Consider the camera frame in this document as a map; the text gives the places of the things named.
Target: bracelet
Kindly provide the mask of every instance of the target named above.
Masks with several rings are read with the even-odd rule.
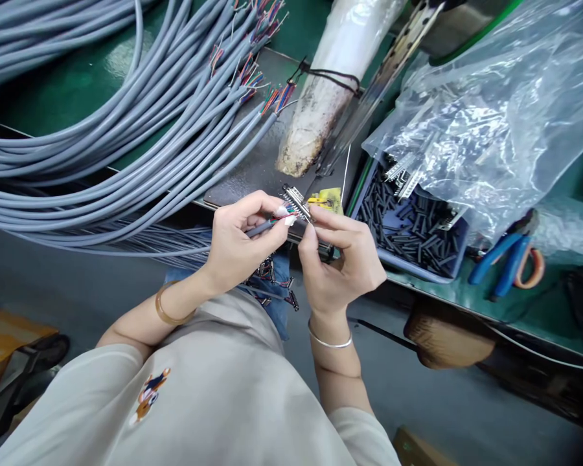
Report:
[[[350,332],[350,339],[347,340],[346,343],[340,345],[331,345],[329,343],[323,342],[322,340],[316,337],[315,333],[313,333],[313,330],[311,330],[311,319],[307,321],[306,326],[309,328],[309,335],[311,335],[316,342],[320,343],[320,345],[326,346],[327,348],[334,349],[346,348],[352,344],[352,332]]]
[[[162,288],[160,288],[160,291],[158,291],[157,295],[155,296],[155,312],[157,312],[157,315],[162,320],[162,322],[164,322],[165,324],[168,324],[168,325],[173,325],[173,326],[180,326],[180,325],[186,324],[192,317],[194,317],[194,311],[193,311],[190,314],[188,314],[187,317],[185,317],[181,320],[173,319],[172,317],[169,317],[164,312],[164,309],[162,309],[162,293],[164,292],[164,290],[166,288],[170,287],[171,285],[174,285],[178,281],[179,280],[171,280],[170,282],[166,282],[164,285],[162,285]]]

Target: white pipe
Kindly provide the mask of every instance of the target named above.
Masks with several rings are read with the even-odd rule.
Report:
[[[328,15],[311,68],[362,79],[404,3],[405,0],[337,0]],[[332,77],[356,88],[353,79]],[[326,78],[307,76],[279,151],[277,170],[294,177],[303,176],[351,98],[348,89]]]

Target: green workbench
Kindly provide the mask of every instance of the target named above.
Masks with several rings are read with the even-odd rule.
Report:
[[[202,1],[195,1],[193,11],[201,4]],[[145,50],[155,38],[165,6],[164,2],[159,3],[146,13]],[[289,1],[286,8],[290,15],[269,47],[296,61],[305,56],[310,60],[330,7],[331,2],[327,0]],[[377,69],[391,40],[387,37],[383,42],[364,83]],[[84,47],[3,86],[0,91],[0,124],[26,135],[40,136],[77,123],[99,108],[121,86],[130,65],[133,44],[134,29],[130,28],[103,43]],[[392,106],[391,102],[385,102],[382,108]],[[129,165],[151,147],[164,130],[111,168],[121,170]],[[583,198],[581,180],[583,157],[564,175],[550,196]],[[500,267],[493,267],[481,285],[472,287],[466,283],[472,266],[472,261],[465,260],[460,277],[450,285],[424,282],[397,271],[389,271],[388,276],[394,283],[489,320],[511,321],[526,310],[521,319],[511,324],[514,329],[583,356],[583,340],[569,311],[566,296],[561,287],[555,286],[560,273],[567,267],[548,267],[543,282],[537,288],[531,291],[514,289],[495,304],[485,298],[494,286]]]

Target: forearm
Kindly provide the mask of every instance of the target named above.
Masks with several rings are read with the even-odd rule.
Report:
[[[329,344],[344,344],[350,338],[345,310],[334,315],[312,313],[310,325],[313,334]],[[329,414],[351,406],[373,414],[354,343],[345,348],[329,348],[312,337],[311,349],[324,411]]]
[[[343,344],[350,338],[345,309],[329,315],[313,312],[310,325],[313,334],[329,344]],[[335,349],[328,348],[311,338],[311,349],[317,367],[345,377],[361,377],[361,362],[354,343],[346,348]]]
[[[216,294],[206,275],[198,271],[165,289],[161,295],[161,306],[167,316],[182,320]],[[97,346],[127,343],[135,346],[147,358],[152,348],[162,342],[174,328],[174,325],[160,319],[155,310],[153,295],[112,324]]]

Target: hand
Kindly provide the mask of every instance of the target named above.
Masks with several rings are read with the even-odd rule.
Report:
[[[310,209],[316,226],[307,225],[298,246],[309,304],[314,313],[345,312],[349,303],[375,290],[387,275],[365,223],[317,206]],[[319,259],[318,238],[341,250],[331,265]]]
[[[274,227],[254,238],[244,232],[266,221],[260,212],[275,213],[283,204],[278,197],[255,191],[214,214],[212,249],[201,273],[212,283],[214,294],[226,293],[249,278],[286,240],[288,225]]]

